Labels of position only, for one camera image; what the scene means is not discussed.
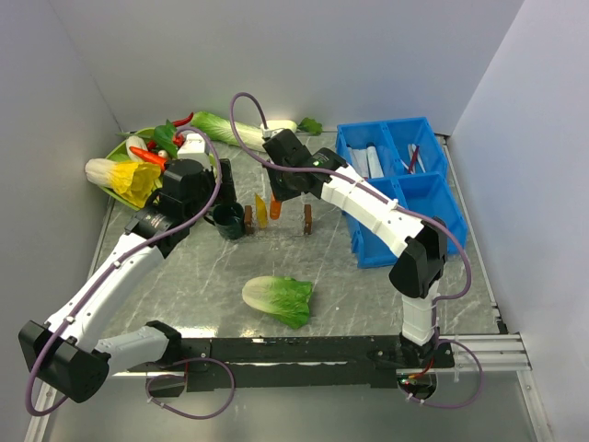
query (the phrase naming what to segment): table surface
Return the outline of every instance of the table surface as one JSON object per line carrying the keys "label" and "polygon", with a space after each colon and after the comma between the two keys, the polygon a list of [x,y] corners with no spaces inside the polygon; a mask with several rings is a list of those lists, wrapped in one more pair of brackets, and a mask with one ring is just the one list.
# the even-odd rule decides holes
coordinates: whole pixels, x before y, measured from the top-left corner
{"label": "table surface", "polygon": [[[302,136],[312,152],[335,148],[336,134]],[[254,195],[270,200],[270,184],[260,164],[237,147],[215,143],[221,157],[231,160],[237,199],[254,205]],[[455,179],[448,181],[457,197]],[[303,235],[303,205],[311,204],[313,234]],[[114,248],[133,211],[114,204],[98,263]],[[443,334],[497,333],[484,269],[469,233],[467,254],[473,284],[461,299],[439,306]],[[131,332],[149,320],[161,320],[185,337],[339,336],[398,334],[402,322],[399,293],[388,281],[389,267],[358,269],[350,250],[350,234],[341,211],[304,195],[283,204],[281,218],[251,237],[231,242],[216,229],[199,222],[168,256],[129,295],[103,337]],[[241,289],[256,276],[289,276],[314,283],[311,317],[298,330],[283,325],[244,303]],[[440,293],[462,289],[462,261],[451,256]]]}

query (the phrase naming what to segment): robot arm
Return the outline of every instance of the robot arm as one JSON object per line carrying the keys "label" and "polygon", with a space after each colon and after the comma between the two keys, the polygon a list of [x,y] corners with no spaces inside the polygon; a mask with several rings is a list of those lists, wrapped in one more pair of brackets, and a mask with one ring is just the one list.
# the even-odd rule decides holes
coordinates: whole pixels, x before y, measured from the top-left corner
{"label": "robot arm", "polygon": [[[29,321],[18,334],[29,370],[48,341],[54,339],[37,376],[76,402],[90,398],[108,376],[119,371],[144,362],[167,364],[179,358],[180,334],[158,321],[132,333],[99,339],[137,283],[188,236],[188,229],[162,238],[126,260],[120,262],[119,257],[192,218],[213,194],[213,173],[194,160],[169,161],[163,178],[160,192],[134,215],[112,254],[80,291],[43,325]],[[114,271],[75,318],[70,317],[73,306],[112,264]]]}
{"label": "robot arm", "polygon": [[[434,334],[433,300],[446,260],[446,236],[419,218],[401,213],[390,200],[368,184],[346,161],[327,148],[311,155],[295,134],[283,130],[264,144],[271,160],[280,166],[329,169],[351,182],[323,173],[289,173],[267,169],[274,197],[279,201],[310,192],[338,206],[377,235],[398,257],[389,279],[402,294],[402,336],[419,346]],[[376,198],[368,188],[380,195]]]}

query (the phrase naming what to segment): dark green mug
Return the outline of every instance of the dark green mug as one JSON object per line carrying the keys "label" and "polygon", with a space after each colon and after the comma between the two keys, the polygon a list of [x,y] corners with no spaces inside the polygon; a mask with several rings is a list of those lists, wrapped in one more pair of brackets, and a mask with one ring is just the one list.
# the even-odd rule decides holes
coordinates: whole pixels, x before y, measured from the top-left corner
{"label": "dark green mug", "polygon": [[219,204],[213,209],[212,220],[206,219],[217,227],[219,235],[225,239],[240,239],[246,234],[244,224],[245,211],[240,203]]}

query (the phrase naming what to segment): white backdrop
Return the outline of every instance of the white backdrop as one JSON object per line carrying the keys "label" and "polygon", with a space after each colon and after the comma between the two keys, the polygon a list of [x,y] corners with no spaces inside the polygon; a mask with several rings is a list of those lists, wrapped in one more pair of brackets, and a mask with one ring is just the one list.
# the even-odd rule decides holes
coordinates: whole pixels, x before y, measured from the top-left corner
{"label": "white backdrop", "polygon": [[45,0],[3,2],[0,41],[0,438],[19,441],[30,416],[17,335],[86,281],[107,197],[84,165],[118,128]]}
{"label": "white backdrop", "polygon": [[[522,0],[50,0],[124,129],[240,90],[271,118],[450,134]],[[258,118],[239,106],[238,117]]]}
{"label": "white backdrop", "polygon": [[557,440],[589,440],[589,3],[526,0],[450,138]]}

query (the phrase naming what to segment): black rail base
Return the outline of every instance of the black rail base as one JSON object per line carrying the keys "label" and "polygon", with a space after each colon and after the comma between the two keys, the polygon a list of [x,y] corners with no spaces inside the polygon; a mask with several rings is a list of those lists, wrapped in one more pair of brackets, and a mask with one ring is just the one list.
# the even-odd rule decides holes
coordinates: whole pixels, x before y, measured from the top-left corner
{"label": "black rail base", "polygon": [[[183,338],[182,357],[207,356],[226,363],[239,388],[369,385],[393,389],[397,370],[451,368],[450,344],[427,354],[399,336],[307,338]],[[174,370],[184,370],[175,366]],[[144,364],[132,371],[168,371]],[[215,364],[189,363],[187,391],[229,387],[226,372]]]}

